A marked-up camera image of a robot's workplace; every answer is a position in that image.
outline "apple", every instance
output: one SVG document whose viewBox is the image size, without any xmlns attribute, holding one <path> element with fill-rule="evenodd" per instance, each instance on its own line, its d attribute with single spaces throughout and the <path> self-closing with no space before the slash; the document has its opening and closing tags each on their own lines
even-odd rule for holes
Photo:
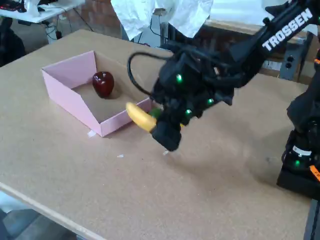
<svg viewBox="0 0 320 240">
<path fill-rule="evenodd" d="M 114 89 L 115 80 L 110 72 L 99 71 L 92 77 L 92 86 L 100 98 L 107 99 Z"/>
</svg>

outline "banana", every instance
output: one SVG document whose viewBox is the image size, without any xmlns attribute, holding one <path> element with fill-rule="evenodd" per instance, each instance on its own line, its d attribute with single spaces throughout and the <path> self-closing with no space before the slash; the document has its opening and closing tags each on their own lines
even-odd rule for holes
<svg viewBox="0 0 320 240">
<path fill-rule="evenodd" d="M 129 117 L 137 124 L 140 128 L 151 132 L 151 130 L 156 126 L 157 119 L 150 116 L 148 113 L 143 111 L 140 107 L 132 102 L 127 102 L 125 105 L 126 111 Z"/>
</svg>

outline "pink box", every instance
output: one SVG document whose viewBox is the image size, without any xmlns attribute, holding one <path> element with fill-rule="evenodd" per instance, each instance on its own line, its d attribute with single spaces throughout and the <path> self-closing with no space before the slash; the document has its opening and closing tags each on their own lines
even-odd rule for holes
<svg viewBox="0 0 320 240">
<path fill-rule="evenodd" d="M 110 72 L 114 78 L 109 99 L 98 97 L 92 87 L 92 76 L 100 71 Z M 133 86 L 127 67 L 98 52 L 46 66 L 42 74 L 49 97 L 101 137 L 131 122 L 126 102 L 136 103 L 146 112 L 151 109 L 151 100 Z M 138 75 L 134 77 L 144 85 Z"/>
</svg>

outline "small white debris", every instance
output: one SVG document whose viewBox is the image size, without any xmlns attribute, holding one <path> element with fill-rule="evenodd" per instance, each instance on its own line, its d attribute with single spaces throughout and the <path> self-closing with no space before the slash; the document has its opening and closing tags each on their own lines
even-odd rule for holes
<svg viewBox="0 0 320 240">
<path fill-rule="evenodd" d="M 89 138 L 92 138 L 93 136 L 95 136 L 97 133 L 95 131 L 90 131 L 87 133 Z"/>
</svg>

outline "wall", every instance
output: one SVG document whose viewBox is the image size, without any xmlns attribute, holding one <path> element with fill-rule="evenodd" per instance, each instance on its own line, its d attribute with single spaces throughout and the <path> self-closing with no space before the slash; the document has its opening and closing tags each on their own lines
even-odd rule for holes
<svg viewBox="0 0 320 240">
<path fill-rule="evenodd" d="M 86 0 L 84 5 L 76 8 L 76 11 L 90 25 L 96 33 L 113 37 L 121 37 L 121 24 L 111 5 L 111 0 Z M 72 32 L 78 29 L 87 29 L 84 21 L 74 10 L 64 13 L 59 19 L 59 26 L 63 29 L 63 35 L 70 33 L 69 20 Z"/>
</svg>

